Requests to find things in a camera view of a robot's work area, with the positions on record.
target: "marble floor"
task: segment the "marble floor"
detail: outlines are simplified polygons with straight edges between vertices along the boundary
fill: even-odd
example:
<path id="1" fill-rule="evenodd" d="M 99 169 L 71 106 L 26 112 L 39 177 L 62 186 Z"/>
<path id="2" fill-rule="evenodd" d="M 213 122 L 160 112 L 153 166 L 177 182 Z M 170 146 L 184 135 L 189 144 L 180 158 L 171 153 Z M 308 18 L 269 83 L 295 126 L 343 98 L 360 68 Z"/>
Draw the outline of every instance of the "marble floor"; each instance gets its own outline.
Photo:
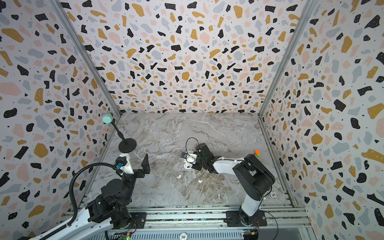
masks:
<path id="1" fill-rule="evenodd" d="M 145 154 L 151 167 L 150 174 L 137 179 L 130 207 L 240 205 L 243 202 L 245 191 L 236 176 L 183 168 L 179 157 L 185 152 L 185 141 L 189 137 L 206 143 L 215 156 L 245 157 L 259 150 L 261 161 L 276 179 L 272 190 L 277 198 L 268 196 L 263 204 L 285 203 L 256 114 L 124 113 L 118 128 L 126 138 L 137 141 L 136 149 L 130 153 L 133 169 L 141 168 Z M 104 162 L 114 164 L 120 154 L 120 141 L 115 134 Z M 196 145 L 196 140 L 190 139 L 188 150 Z M 112 169 L 100 168 L 86 202 L 93 200 L 101 193 L 101 187 L 116 177 Z"/>

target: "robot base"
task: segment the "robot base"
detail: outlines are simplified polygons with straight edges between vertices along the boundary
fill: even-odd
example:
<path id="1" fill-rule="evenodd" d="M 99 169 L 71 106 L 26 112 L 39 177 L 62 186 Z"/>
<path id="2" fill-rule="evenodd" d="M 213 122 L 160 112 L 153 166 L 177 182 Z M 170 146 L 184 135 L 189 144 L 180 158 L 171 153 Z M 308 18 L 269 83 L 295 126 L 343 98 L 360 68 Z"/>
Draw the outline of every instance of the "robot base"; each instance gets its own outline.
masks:
<path id="1" fill-rule="evenodd" d="M 226 211 L 225 213 L 226 219 L 224 222 L 227 223 L 228 227 L 243 227 L 244 225 L 241 223 L 239 211 Z M 250 227 L 257 227 L 257 221 L 259 221 L 259 227 L 266 226 L 266 219 L 263 210 L 259 210 L 256 212 L 255 221 Z"/>

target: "metal frame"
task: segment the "metal frame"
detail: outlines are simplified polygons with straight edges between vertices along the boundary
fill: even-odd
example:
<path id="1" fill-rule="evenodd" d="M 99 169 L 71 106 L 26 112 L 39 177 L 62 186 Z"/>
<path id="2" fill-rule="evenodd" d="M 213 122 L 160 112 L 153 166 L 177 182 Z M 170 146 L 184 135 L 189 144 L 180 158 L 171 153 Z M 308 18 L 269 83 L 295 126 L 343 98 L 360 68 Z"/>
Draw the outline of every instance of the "metal frame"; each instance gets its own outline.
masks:
<path id="1" fill-rule="evenodd" d="M 77 49 L 81 58 L 83 59 L 88 70 L 91 72 L 91 74 L 92 74 L 93 78 L 95 79 L 97 85 L 99 86 L 101 92 L 104 94 L 105 98 L 107 99 L 107 102 L 109 104 L 109 109 L 117 118 L 118 116 L 121 115 L 121 112 L 117 108 L 116 102 L 112 98 L 112 95 L 109 93 L 109 90 L 108 90 L 107 86 L 104 84 L 104 81 L 102 80 L 99 72 L 96 70 L 96 66 L 93 64 L 91 57 L 87 54 L 83 44 L 81 43 L 81 41 L 78 37 L 78 34 L 76 33 L 76 30 L 74 29 L 73 25 L 71 24 L 69 18 L 67 17 L 67 15 L 64 11 L 64 9 L 62 8 L 60 1 L 59 0 L 48 0 L 48 2 L 50 4 L 53 12 L 58 17 L 59 22 L 61 23 L 61 26 L 67 32 L 73 45 Z"/>

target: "gray speckle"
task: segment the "gray speckle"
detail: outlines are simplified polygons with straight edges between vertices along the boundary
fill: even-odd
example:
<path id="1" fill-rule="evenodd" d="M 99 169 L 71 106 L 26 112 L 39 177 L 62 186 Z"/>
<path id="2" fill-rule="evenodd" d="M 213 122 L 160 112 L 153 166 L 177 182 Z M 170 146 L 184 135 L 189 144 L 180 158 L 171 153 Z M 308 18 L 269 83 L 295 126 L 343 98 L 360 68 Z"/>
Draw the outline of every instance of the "gray speckle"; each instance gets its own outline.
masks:
<path id="1" fill-rule="evenodd" d="M 262 31 L 262 22 L 260 22 L 260 20 L 257 20 L 256 23 L 255 23 L 255 27 L 257 28 L 257 30 L 259 30 L 259 32 Z"/>
<path id="2" fill-rule="evenodd" d="M 325 192 L 325 189 L 322 186 L 320 186 L 317 182 L 314 183 L 314 187 L 318 192 Z"/>
<path id="3" fill-rule="evenodd" d="M 56 45 L 56 42 L 52 40 L 52 37 L 50 35 L 43 33 L 43 38 L 46 42 L 53 43 Z"/>
<path id="4" fill-rule="evenodd" d="M 372 141 L 372 134 L 370 132 L 365 132 L 364 142 L 369 145 Z"/>
<path id="5" fill-rule="evenodd" d="M 142 25 L 140 25 L 142 28 L 144 28 L 144 30 L 147 32 L 147 33 L 153 33 L 153 30 L 151 29 L 151 27 L 146 24 L 146 23 L 143 23 Z"/>
<path id="6" fill-rule="evenodd" d="M 221 13 L 224 9 L 224 6 L 225 6 L 225 2 L 223 1 L 219 5 L 214 7 L 213 12 L 214 13 Z"/>
<path id="7" fill-rule="evenodd" d="M 360 37 L 361 34 L 362 34 L 362 28 L 356 29 L 355 33 L 353 33 L 353 37 L 358 38 L 358 37 Z"/>
<path id="8" fill-rule="evenodd" d="M 353 70 L 352 75 L 353 75 L 352 83 L 355 83 L 358 77 L 361 76 L 361 66 L 356 67 L 355 70 Z"/>
<path id="9" fill-rule="evenodd" d="M 27 98 L 20 98 L 19 101 L 17 101 L 17 103 L 19 104 L 30 104 L 32 101 L 30 99 L 27 99 Z"/>
<path id="10" fill-rule="evenodd" d="M 25 58 L 25 57 L 23 57 L 23 56 L 20 56 L 20 57 L 16 57 L 16 56 L 15 56 L 15 59 L 16 59 L 17 61 L 22 62 L 22 63 L 25 63 L 25 64 L 28 63 L 28 59 Z"/>
<path id="11" fill-rule="evenodd" d="M 365 208 L 364 212 L 358 219 L 364 224 L 364 226 L 367 226 L 369 224 L 369 216 L 368 216 L 369 209 Z"/>
<path id="12" fill-rule="evenodd" d="M 0 13 L 0 22 L 4 23 L 4 25 L 9 25 L 11 23 L 9 19 L 6 16 L 2 15 L 1 13 Z"/>
<path id="13" fill-rule="evenodd" d="M 119 12 L 121 11 L 122 9 L 122 6 L 121 6 L 121 0 L 117 0 L 116 3 L 114 5 L 112 5 L 111 7 L 112 11 L 114 12 Z"/>
<path id="14" fill-rule="evenodd" d="M 359 111 L 360 111 L 360 107 L 355 108 L 355 109 L 350 109 L 350 110 L 348 110 L 348 114 L 357 116 L 359 114 Z"/>
<path id="15" fill-rule="evenodd" d="M 37 57 L 37 58 L 43 58 L 44 57 L 44 54 L 42 52 L 37 51 L 34 48 L 31 48 L 31 49 L 28 50 L 28 55 L 34 56 L 34 57 Z"/>
<path id="16" fill-rule="evenodd" d="M 138 31 L 139 30 L 139 27 L 132 24 L 132 23 L 129 23 L 129 25 L 131 25 L 132 29 L 135 30 L 135 31 Z"/>
<path id="17" fill-rule="evenodd" d="M 225 28 L 225 30 L 226 30 L 227 32 L 229 32 L 229 31 L 231 30 L 231 27 L 228 26 L 227 24 L 224 24 L 224 28 Z"/>
<path id="18" fill-rule="evenodd" d="M 151 55 L 157 60 L 161 60 L 161 53 L 159 53 L 158 51 L 156 50 L 152 51 Z"/>
<path id="19" fill-rule="evenodd" d="M 168 29 L 168 31 L 170 31 L 170 28 L 169 28 L 169 22 L 165 19 L 165 18 L 162 18 L 161 19 L 161 24 L 166 27 Z"/>
<path id="20" fill-rule="evenodd" d="M 236 52 L 233 54 L 233 57 L 234 57 L 237 61 L 240 61 L 240 60 L 243 58 L 243 54 L 242 54 L 240 51 L 236 51 Z"/>
<path id="21" fill-rule="evenodd" d="M 240 25 L 236 25 L 233 28 L 236 30 L 237 34 L 244 34 L 244 30 Z"/>
<path id="22" fill-rule="evenodd" d="M 11 192 L 20 192 L 21 186 L 22 186 L 21 184 L 14 184 L 14 185 L 10 186 L 7 190 L 1 191 L 0 195 L 5 194 L 5 193 L 11 193 Z"/>
<path id="23" fill-rule="evenodd" d="M 45 130 L 48 129 L 49 124 L 40 115 L 37 115 L 35 117 L 35 121 L 36 121 L 36 127 L 40 128 L 44 132 L 45 132 Z"/>
<path id="24" fill-rule="evenodd" d="M 321 218 L 321 215 L 319 213 L 317 213 L 316 222 L 317 222 L 317 225 L 319 226 L 319 228 L 321 228 L 323 226 L 323 219 Z"/>
<path id="25" fill-rule="evenodd" d="M 338 97 L 340 95 L 340 91 L 339 90 L 333 90 L 332 91 L 332 96 L 333 97 Z"/>
<path id="26" fill-rule="evenodd" d="M 332 60 L 332 72 L 337 73 L 338 70 L 339 70 L 339 61 Z"/>
<path id="27" fill-rule="evenodd" d="M 325 33 L 325 36 L 327 36 L 328 38 L 333 38 L 340 30 L 341 30 L 340 27 L 329 30 L 328 32 Z"/>
<path id="28" fill-rule="evenodd" d="M 321 99 L 321 90 L 320 89 L 314 90 L 313 91 L 313 101 L 316 103 L 320 99 Z"/>
<path id="29" fill-rule="evenodd" d="M 337 216 L 339 216 L 339 217 L 342 215 L 342 212 L 341 212 L 340 209 L 338 209 L 338 208 L 335 208 L 334 212 L 335 212 L 335 214 L 336 214 Z"/>
<path id="30" fill-rule="evenodd" d="M 67 83 L 69 83 L 69 80 L 68 80 L 66 75 L 59 74 L 59 75 L 57 75 L 57 82 L 61 83 L 61 84 L 67 84 Z"/>
<path id="31" fill-rule="evenodd" d="M 349 149 L 349 144 L 347 142 L 338 142 L 332 146 L 333 152 L 339 154 L 341 152 L 347 151 Z"/>

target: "patterned wall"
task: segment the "patterned wall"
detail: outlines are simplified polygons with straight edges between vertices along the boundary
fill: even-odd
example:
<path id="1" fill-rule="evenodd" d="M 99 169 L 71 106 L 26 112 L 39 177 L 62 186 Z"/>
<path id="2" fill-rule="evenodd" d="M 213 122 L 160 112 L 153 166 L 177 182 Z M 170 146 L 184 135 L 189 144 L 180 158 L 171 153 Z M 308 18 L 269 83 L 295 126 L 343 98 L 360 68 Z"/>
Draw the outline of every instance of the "patterned wall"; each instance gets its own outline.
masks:
<path id="1" fill-rule="evenodd" d="M 112 129 L 106 99 L 52 9 L 0 2 L 1 239 L 33 237 L 68 211 L 68 186 Z M 90 176 L 75 184 L 77 200 Z"/>
<path id="2" fill-rule="evenodd" d="M 116 104 L 258 112 L 305 1 L 63 0 Z"/>
<path id="3" fill-rule="evenodd" d="M 318 239 L 384 239 L 383 13 L 321 1 L 262 116 Z"/>

